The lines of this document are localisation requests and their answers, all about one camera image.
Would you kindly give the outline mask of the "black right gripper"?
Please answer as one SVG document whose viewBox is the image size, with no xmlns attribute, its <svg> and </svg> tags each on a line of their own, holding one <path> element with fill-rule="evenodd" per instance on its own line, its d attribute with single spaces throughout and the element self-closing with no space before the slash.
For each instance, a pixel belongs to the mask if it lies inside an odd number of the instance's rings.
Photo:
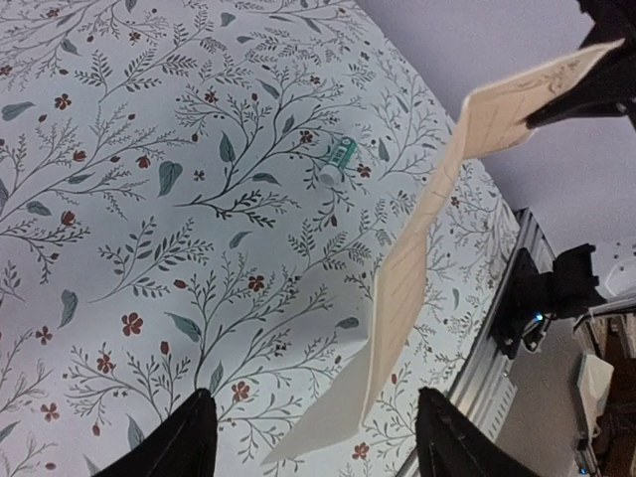
<svg viewBox="0 0 636 477">
<path fill-rule="evenodd" d="M 621 40 L 570 91 L 530 114 L 526 125 L 538 128 L 573 118 L 620 117 L 635 120 L 635 2 L 581 1 L 581 12 L 594 25 L 581 47 Z"/>
</svg>

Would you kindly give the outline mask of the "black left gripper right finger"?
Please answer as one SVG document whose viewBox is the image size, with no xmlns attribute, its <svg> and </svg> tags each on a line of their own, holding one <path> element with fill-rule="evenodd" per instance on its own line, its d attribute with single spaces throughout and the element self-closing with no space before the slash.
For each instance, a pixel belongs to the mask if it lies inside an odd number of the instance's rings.
<svg viewBox="0 0 636 477">
<path fill-rule="evenodd" d="M 537 476 L 490 441 L 434 388 L 419 390 L 415 440 L 418 470 L 422 476 Z"/>
</svg>

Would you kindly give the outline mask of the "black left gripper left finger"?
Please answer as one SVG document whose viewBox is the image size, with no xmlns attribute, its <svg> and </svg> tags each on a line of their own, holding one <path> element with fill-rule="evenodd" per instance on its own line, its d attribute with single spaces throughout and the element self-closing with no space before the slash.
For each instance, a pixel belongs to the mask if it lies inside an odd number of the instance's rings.
<svg viewBox="0 0 636 477">
<path fill-rule="evenodd" d="M 218 450 L 217 406 L 195 390 L 133 450 L 97 477 L 213 477 Z"/>
</svg>

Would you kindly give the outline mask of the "cream letter paper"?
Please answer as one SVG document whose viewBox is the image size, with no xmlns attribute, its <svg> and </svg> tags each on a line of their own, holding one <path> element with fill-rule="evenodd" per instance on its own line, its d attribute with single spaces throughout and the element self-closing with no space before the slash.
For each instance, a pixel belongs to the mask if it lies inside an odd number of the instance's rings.
<svg viewBox="0 0 636 477">
<path fill-rule="evenodd" d="M 462 162 L 526 142 L 532 135 L 527 117 L 573 91 L 622 45 L 615 40 L 584 47 L 480 86 L 464 98 L 443 159 L 375 275 L 368 343 L 274 446 L 265 464 L 338 444 L 359 431 L 424 304 L 428 230 L 453 191 Z"/>
</svg>

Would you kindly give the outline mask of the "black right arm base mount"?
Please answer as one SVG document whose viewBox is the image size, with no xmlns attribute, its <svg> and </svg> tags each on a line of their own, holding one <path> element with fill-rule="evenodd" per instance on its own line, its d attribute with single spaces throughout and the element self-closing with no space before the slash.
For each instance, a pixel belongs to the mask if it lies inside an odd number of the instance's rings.
<svg viewBox="0 0 636 477">
<path fill-rule="evenodd" d="M 561 253 L 550 271 L 540 272 L 527 248 L 519 250 L 489 335 L 499 352 L 517 357 L 522 340 L 549 317 L 580 316 L 606 302 L 592 271 L 596 247 L 585 243 Z"/>
</svg>

